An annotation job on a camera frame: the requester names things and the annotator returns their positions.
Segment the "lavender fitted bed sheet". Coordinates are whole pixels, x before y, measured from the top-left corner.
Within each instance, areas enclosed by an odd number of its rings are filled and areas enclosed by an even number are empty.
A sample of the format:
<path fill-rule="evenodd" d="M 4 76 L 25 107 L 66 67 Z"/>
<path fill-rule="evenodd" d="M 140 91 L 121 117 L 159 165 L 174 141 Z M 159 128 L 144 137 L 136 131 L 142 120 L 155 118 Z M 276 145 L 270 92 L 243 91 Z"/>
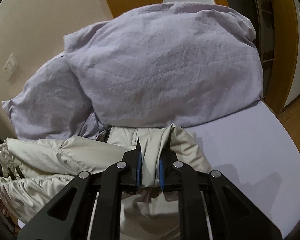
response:
<path fill-rule="evenodd" d="M 284 239 L 300 239 L 300 153 L 264 103 L 188 132 L 196 135 L 211 166 L 235 184 Z"/>

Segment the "off-white puffer jacket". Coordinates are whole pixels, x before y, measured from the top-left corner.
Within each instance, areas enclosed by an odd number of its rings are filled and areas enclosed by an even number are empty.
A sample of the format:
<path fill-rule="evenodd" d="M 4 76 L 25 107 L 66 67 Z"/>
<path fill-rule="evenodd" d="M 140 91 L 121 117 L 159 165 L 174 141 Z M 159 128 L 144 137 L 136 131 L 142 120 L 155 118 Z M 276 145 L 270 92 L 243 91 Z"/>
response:
<path fill-rule="evenodd" d="M 177 239 L 178 198 L 159 190 L 159 155 L 166 144 L 179 161 L 210 172 L 196 135 L 177 125 L 165 128 L 112 127 L 106 142 L 83 137 L 24 141 L 8 138 L 0 146 L 0 199 L 22 222 L 30 221 L 79 172 L 104 171 L 137 147 L 142 154 L 142 185 L 123 194 L 121 239 Z"/>

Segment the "white wall switch plate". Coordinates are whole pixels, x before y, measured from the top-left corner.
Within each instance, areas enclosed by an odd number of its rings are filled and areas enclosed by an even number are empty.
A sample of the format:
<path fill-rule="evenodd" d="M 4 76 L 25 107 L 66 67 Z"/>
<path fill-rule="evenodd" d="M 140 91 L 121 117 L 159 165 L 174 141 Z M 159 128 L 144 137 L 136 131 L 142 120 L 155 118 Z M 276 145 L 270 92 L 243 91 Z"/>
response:
<path fill-rule="evenodd" d="M 17 63 L 15 55 L 11 53 L 3 67 L 6 80 L 9 80 L 12 77 L 14 71 L 17 69 L 18 66 L 19 64 Z"/>

